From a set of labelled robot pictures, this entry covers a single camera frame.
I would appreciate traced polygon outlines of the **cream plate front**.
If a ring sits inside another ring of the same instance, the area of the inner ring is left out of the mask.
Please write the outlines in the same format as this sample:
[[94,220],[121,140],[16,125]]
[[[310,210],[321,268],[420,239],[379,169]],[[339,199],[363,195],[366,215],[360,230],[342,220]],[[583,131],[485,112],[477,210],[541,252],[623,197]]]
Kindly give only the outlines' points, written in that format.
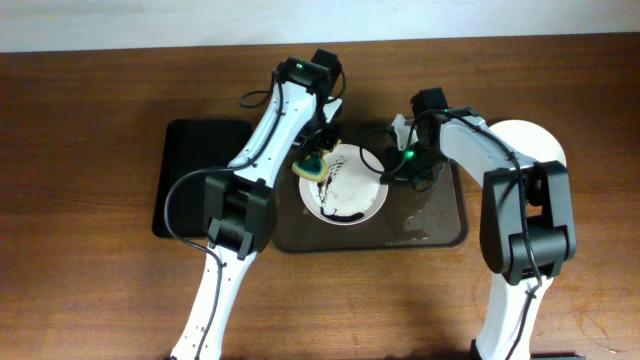
[[560,142],[545,128],[525,120],[504,120],[489,129],[506,144],[539,162],[558,161],[567,166]]

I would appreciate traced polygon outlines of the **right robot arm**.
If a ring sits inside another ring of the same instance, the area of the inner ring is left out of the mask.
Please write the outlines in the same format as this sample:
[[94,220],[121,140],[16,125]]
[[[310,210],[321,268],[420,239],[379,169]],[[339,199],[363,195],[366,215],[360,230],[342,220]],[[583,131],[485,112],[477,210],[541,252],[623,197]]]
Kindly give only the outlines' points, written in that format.
[[575,256],[567,167],[520,152],[493,132],[471,107],[448,105],[441,88],[418,91],[413,119],[388,128],[396,147],[384,184],[435,183],[440,164],[454,162],[482,189],[480,245],[492,273],[489,304],[472,359],[528,359],[530,339],[546,291]]

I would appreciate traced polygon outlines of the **yellow green sponge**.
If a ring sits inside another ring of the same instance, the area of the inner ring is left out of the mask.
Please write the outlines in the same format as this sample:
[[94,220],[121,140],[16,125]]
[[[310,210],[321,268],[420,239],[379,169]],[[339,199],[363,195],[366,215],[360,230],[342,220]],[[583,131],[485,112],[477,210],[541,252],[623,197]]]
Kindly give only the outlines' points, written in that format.
[[311,182],[320,183],[336,174],[336,168],[326,162],[326,157],[333,154],[337,150],[334,147],[331,150],[321,149],[312,151],[304,158],[295,160],[292,163],[292,171],[301,179]]

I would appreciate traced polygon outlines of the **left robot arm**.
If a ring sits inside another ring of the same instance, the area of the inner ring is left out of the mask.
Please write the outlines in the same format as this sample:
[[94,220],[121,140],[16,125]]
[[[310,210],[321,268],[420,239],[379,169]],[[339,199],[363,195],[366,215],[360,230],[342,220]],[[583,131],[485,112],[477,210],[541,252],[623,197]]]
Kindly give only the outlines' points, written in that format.
[[345,81],[338,56],[324,49],[309,61],[290,57],[279,63],[262,101],[265,113],[240,152],[226,166],[191,171],[169,189],[166,206],[187,180],[204,178],[205,244],[171,234],[205,255],[203,276],[171,358],[220,358],[242,280],[275,227],[280,168],[290,149],[297,147],[309,154],[313,177],[325,173],[322,156],[339,142],[335,119],[343,103],[332,91]]

